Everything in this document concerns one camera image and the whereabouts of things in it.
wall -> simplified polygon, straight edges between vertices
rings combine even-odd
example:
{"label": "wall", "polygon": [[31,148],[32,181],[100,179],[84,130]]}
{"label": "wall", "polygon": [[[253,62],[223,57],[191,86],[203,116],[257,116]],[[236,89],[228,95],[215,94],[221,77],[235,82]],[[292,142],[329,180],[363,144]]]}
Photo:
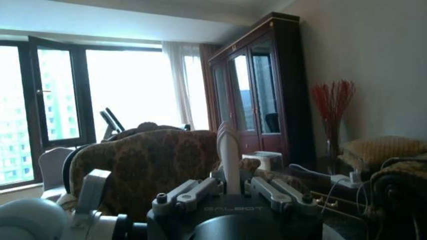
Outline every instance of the wall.
{"label": "wall", "polygon": [[16,199],[39,198],[41,194],[43,194],[41,186],[21,190],[21,191],[15,191],[11,193],[3,193],[0,194],[0,205]]}
{"label": "wall", "polygon": [[[356,84],[340,140],[399,135],[427,141],[427,1],[296,0],[308,85]],[[325,150],[311,103],[317,155]]]}

screw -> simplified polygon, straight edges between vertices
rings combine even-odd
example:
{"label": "screw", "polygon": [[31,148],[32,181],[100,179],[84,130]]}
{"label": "screw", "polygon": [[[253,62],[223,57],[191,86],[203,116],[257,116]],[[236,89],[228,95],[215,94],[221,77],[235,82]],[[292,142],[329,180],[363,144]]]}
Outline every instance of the screw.
{"label": "screw", "polygon": [[159,193],[155,199],[157,200],[157,204],[165,204],[168,201],[168,195],[165,193]]}
{"label": "screw", "polygon": [[177,203],[175,204],[175,208],[176,208],[176,211],[177,211],[179,214],[181,214],[181,213],[185,212],[185,206],[184,206],[184,204],[181,204],[180,202],[177,202]]}
{"label": "screw", "polygon": [[305,193],[303,196],[301,196],[301,202],[304,204],[311,204],[313,201],[313,196],[309,194],[309,193]]}

glass cabinet door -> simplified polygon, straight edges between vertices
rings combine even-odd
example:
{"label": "glass cabinet door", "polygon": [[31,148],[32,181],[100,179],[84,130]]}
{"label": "glass cabinet door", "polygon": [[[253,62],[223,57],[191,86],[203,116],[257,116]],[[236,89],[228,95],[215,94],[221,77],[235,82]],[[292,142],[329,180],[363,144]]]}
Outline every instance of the glass cabinet door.
{"label": "glass cabinet door", "polygon": [[212,75],[216,88],[216,101],[217,101],[217,112],[220,117],[220,122],[231,120],[229,112],[229,102],[228,102],[228,93],[227,93],[227,82],[225,82],[225,69],[220,65],[212,67]]}
{"label": "glass cabinet door", "polygon": [[239,131],[255,132],[256,125],[253,118],[247,55],[243,53],[233,59],[231,59],[228,62],[228,67],[235,107],[236,129]]}
{"label": "glass cabinet door", "polygon": [[260,132],[263,134],[279,133],[280,127],[272,69],[272,41],[265,39],[260,43],[256,43],[252,45],[249,51],[256,85]]}

glass vase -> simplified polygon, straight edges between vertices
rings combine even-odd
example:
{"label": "glass vase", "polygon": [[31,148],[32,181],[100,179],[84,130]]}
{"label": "glass vase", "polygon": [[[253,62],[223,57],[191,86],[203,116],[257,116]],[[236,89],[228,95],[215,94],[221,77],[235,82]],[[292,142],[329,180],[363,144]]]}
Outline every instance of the glass vase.
{"label": "glass vase", "polygon": [[338,162],[340,153],[340,122],[323,121],[325,132],[325,158],[327,158],[327,171],[329,175],[335,175],[338,172]]}

open window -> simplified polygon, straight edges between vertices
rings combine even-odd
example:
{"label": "open window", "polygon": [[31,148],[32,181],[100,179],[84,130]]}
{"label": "open window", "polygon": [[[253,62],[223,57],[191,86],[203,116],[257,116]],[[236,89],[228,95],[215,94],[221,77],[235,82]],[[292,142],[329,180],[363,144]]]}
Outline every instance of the open window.
{"label": "open window", "polygon": [[43,148],[95,143],[85,51],[28,37]]}

